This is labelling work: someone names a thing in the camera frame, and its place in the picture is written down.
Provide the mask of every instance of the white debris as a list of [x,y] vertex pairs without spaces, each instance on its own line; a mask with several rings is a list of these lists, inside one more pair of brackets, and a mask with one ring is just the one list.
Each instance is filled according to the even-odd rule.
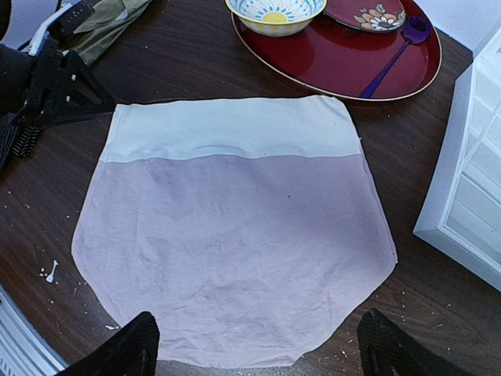
[[47,278],[45,278],[45,280],[47,282],[49,282],[50,284],[54,281],[54,273],[56,272],[56,266],[59,265],[57,260],[54,260],[53,263],[54,264],[52,265],[52,272],[50,272],[50,274],[47,276]]

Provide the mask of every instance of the plate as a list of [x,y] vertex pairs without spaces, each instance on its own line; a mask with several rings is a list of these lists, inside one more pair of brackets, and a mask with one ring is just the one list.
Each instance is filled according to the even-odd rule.
[[329,0],[324,14],[345,26],[371,33],[393,33],[405,23],[400,0]]
[[[407,17],[427,19],[413,0],[402,4]],[[373,97],[361,99],[362,90],[405,43],[401,31],[366,33],[318,16],[300,33],[270,38],[250,31],[237,17],[232,20],[242,43],[287,84],[342,99],[381,102],[413,96],[433,82],[442,63],[442,47],[432,27],[424,43],[407,47]]]

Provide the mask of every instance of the dark wood tabletop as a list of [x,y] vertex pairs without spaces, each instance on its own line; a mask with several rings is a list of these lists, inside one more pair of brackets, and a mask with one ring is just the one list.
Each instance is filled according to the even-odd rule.
[[[478,375],[501,369],[501,294],[412,235],[449,116],[454,81],[471,54],[440,34],[443,65],[433,85],[409,99],[348,106],[362,138],[399,264],[332,338],[293,367],[203,370],[161,362],[172,375],[360,375],[355,330],[378,308],[426,347]],[[170,99],[298,97],[241,44],[222,0],[154,0],[93,67],[120,103]],[[51,128],[34,154],[0,178],[0,283],[68,362],[114,332],[113,320],[76,270],[70,242],[106,140],[110,115]],[[57,260],[57,283],[40,277]]]

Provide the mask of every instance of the bowl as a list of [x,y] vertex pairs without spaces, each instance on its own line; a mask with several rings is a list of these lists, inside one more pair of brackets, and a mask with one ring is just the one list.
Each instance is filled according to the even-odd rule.
[[225,0],[228,8],[252,31],[280,38],[307,27],[327,0]]

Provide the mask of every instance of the red tray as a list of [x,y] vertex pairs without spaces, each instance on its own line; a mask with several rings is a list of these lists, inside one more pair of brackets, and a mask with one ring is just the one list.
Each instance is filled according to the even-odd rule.
[[[402,0],[407,17],[423,11],[413,0]],[[371,99],[359,94],[404,44],[402,32],[357,31],[318,16],[300,33],[270,38],[250,31],[238,17],[233,26],[242,43],[291,86],[363,102],[403,99],[423,91],[437,76],[442,47],[434,27],[420,45],[410,45],[390,69]]]

